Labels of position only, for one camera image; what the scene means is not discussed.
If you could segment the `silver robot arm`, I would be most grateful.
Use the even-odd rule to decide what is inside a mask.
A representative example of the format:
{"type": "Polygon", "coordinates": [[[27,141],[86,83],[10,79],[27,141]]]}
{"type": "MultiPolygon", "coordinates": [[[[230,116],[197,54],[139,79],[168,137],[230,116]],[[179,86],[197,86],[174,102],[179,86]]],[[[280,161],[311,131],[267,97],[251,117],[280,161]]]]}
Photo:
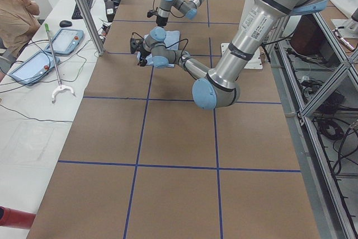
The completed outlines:
{"type": "Polygon", "coordinates": [[[165,26],[172,8],[187,18],[194,18],[204,0],[161,0],[156,10],[148,16],[156,16],[156,27],[147,37],[131,39],[130,51],[139,53],[140,66],[151,59],[156,68],[169,64],[182,67],[195,79],[192,96],[195,104],[207,110],[226,107],[235,103],[240,95],[237,83],[240,72],[252,59],[265,37],[285,16],[307,15],[322,11],[328,0],[253,0],[252,9],[214,68],[208,68],[185,50],[172,50],[165,44],[165,26]]]}
{"type": "Polygon", "coordinates": [[[192,20],[203,2],[204,0],[161,0],[159,7],[152,10],[152,13],[156,16],[157,26],[165,27],[172,8],[178,10],[185,18],[192,20]]]}

